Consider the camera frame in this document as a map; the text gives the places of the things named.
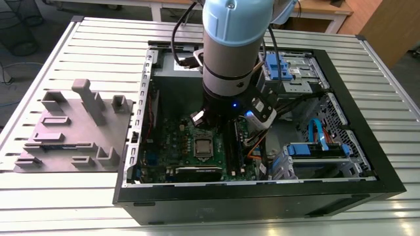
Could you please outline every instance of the orange wire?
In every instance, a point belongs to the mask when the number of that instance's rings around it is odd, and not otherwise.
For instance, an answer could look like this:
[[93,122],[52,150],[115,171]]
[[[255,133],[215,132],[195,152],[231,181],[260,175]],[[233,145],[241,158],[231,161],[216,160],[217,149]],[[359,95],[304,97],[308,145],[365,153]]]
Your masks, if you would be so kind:
[[249,159],[256,159],[256,160],[260,160],[260,159],[261,159],[261,157],[259,157],[259,156],[249,156],[248,158],[249,158]]
[[248,155],[247,157],[249,158],[251,157],[251,153],[252,151],[255,150],[256,146],[260,144],[260,142],[263,141],[265,135],[267,135],[268,132],[265,132],[265,134],[263,135],[263,137],[260,138],[260,140],[256,142],[256,144],[253,145],[253,148],[251,149],[251,151],[248,152]]

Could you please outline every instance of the black computer chassis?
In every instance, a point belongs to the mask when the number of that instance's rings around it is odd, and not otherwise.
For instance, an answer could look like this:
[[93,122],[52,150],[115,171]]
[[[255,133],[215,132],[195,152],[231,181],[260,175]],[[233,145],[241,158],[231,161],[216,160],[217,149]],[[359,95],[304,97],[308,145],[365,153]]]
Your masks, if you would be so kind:
[[280,50],[313,53],[348,120],[347,129],[356,135],[377,181],[121,188],[125,161],[121,158],[113,204],[125,209],[140,225],[331,216],[405,192],[327,52]]

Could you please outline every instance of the metal slotted table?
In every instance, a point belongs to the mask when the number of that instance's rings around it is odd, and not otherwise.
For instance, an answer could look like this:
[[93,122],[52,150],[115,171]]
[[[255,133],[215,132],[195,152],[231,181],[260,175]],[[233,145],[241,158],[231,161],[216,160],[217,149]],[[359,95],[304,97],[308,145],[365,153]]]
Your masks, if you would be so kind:
[[[328,52],[408,192],[324,218],[141,227],[112,205],[116,173],[16,174],[13,162],[44,106],[45,91],[65,97],[76,78],[103,99],[136,100],[148,41],[169,41],[172,23],[75,17],[0,134],[0,232],[92,235],[341,235],[420,232],[420,112],[371,46],[351,35],[276,31],[279,46]],[[203,42],[187,25],[177,41]],[[271,45],[269,35],[265,42]]]

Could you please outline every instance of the floor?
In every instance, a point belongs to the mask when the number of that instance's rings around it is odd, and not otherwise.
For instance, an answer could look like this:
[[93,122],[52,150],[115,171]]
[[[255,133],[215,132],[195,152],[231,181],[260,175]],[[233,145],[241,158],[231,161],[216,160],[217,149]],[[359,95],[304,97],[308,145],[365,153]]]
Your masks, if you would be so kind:
[[[104,5],[87,3],[64,3],[64,10],[57,11],[52,5],[45,5],[41,0],[36,0],[40,12],[45,22],[32,27],[32,33],[40,44],[40,48],[35,54],[27,57],[15,57],[9,54],[5,48],[0,45],[0,62],[3,65],[9,65],[17,62],[39,62],[43,63],[49,55],[49,52],[64,32],[64,29],[73,15],[89,17],[116,18],[128,20],[151,20],[152,14],[147,7],[123,7],[115,11]],[[4,2],[0,2],[0,12],[8,11]],[[176,22],[181,16],[183,10],[163,9],[163,21]],[[200,13],[195,13],[189,19],[191,23],[201,23]],[[5,125],[17,104],[25,94],[25,91],[32,83],[39,72],[40,66],[33,64],[19,65],[8,68],[7,72],[15,78],[15,83],[5,86],[0,83],[0,129]],[[399,63],[392,68],[392,73],[411,95],[413,101],[420,105],[420,59],[415,59],[409,54],[401,58]]]

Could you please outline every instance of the blue latch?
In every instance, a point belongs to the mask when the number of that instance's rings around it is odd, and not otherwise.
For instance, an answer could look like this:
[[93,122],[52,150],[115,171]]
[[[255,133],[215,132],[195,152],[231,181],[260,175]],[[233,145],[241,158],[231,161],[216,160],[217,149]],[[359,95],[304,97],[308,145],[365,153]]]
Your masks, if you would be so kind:
[[[284,61],[283,56],[280,56],[280,67],[281,67],[281,80],[292,80],[293,75],[289,73],[289,64]],[[265,59],[269,77],[272,80],[279,80],[279,68],[277,68],[277,59],[275,54],[268,54]]]
[[288,145],[289,156],[293,155],[311,155],[308,144],[292,144]]

